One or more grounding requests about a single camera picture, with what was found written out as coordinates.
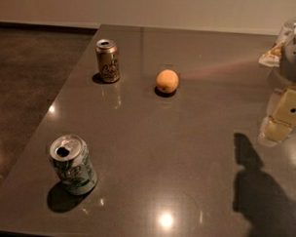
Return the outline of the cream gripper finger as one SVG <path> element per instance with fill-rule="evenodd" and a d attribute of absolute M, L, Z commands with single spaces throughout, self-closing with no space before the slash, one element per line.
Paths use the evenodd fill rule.
<path fill-rule="evenodd" d="M 284 141 L 296 128 L 296 85 L 282 90 L 273 118 L 280 124 L 277 135 L 278 142 Z"/>
<path fill-rule="evenodd" d="M 270 96 L 268 106 L 266 108 L 266 116 L 263 119 L 263 122 L 260 126 L 260 134 L 258 135 L 258 141 L 261 143 L 261 145 L 267 147 L 273 147 L 278 143 L 278 130 L 280 124 L 274 120 L 273 114 L 275 109 L 278 107 L 281 94 L 282 90 L 273 90 Z"/>

